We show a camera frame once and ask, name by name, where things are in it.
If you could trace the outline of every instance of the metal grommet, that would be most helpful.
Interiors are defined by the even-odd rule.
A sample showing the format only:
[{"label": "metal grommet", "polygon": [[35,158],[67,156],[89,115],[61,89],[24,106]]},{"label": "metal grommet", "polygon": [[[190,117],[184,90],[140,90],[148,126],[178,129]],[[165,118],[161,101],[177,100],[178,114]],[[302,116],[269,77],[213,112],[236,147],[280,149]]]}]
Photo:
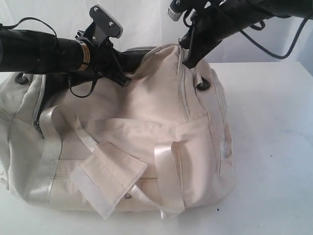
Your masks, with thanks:
[{"label": "metal grommet", "polygon": [[210,87],[211,87],[211,84],[209,83],[208,80],[206,80],[205,78],[201,77],[202,79],[202,83],[200,83],[198,86],[197,86],[197,89],[199,91],[206,91],[208,90]]},{"label": "metal grommet", "polygon": [[29,80],[27,79],[26,76],[24,76],[24,73],[20,72],[14,80],[16,83],[20,84],[20,85],[25,85],[27,83],[29,83]]}]

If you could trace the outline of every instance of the white wall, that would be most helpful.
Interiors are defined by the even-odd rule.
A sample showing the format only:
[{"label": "white wall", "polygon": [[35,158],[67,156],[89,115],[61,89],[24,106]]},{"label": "white wall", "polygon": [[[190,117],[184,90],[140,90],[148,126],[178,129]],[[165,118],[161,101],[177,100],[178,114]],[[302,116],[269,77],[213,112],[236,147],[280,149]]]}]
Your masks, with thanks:
[{"label": "white wall", "polygon": [[[180,21],[175,23],[167,16],[171,0],[0,0],[0,22],[15,24],[19,19],[33,16],[50,24],[59,37],[74,38],[78,29],[90,23],[89,8],[101,4],[124,27],[115,48],[126,50],[139,46],[158,46],[176,43],[187,28]],[[278,54],[288,50],[301,19],[271,19],[261,31],[246,31],[259,43]],[[37,22],[25,22],[19,28],[49,32]],[[313,22],[308,22],[294,53],[287,60],[300,61],[313,74]],[[256,48],[241,34],[225,39],[206,56],[208,62],[265,62],[276,61]]]}]

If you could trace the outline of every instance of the cream duffel bag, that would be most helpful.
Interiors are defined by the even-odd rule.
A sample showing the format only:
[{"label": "cream duffel bag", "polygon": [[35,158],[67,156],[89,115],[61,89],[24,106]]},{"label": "cream duffel bag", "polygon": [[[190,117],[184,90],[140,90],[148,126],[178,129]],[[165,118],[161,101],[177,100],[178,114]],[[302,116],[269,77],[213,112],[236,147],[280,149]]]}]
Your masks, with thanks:
[{"label": "cream duffel bag", "polygon": [[[0,86],[1,181],[30,204],[104,218],[217,203],[235,184],[224,90],[204,61],[184,66],[186,54],[157,47],[128,87],[100,79],[89,97],[60,92],[44,109],[53,77],[28,74],[21,85],[14,73]],[[204,81],[210,88],[197,89]]]}]

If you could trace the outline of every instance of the white table surface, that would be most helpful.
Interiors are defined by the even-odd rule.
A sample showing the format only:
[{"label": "white table surface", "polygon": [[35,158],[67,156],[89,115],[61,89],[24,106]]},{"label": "white table surface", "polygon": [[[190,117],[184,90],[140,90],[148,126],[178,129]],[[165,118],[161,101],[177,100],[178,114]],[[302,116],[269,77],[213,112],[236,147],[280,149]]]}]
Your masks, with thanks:
[{"label": "white table surface", "polygon": [[105,221],[31,207],[0,187],[0,234],[313,234],[313,77],[299,63],[211,66],[225,87],[234,139],[238,183],[227,198],[166,222],[156,211]]}]

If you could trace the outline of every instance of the canvas bag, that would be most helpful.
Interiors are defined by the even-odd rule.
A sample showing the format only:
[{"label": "canvas bag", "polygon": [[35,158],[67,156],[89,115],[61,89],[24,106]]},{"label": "canvas bag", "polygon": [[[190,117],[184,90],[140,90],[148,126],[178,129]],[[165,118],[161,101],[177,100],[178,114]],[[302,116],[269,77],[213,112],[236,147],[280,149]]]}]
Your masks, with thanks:
[{"label": "canvas bag", "polygon": [[[12,74],[0,86],[0,176],[10,192],[60,210],[160,210],[217,203],[233,188],[232,138],[216,73],[204,61],[182,64],[179,45],[157,47],[122,88],[100,79],[91,96],[51,98],[33,119],[46,75]],[[210,88],[196,87],[206,79]],[[87,93],[89,83],[75,87]]]}]

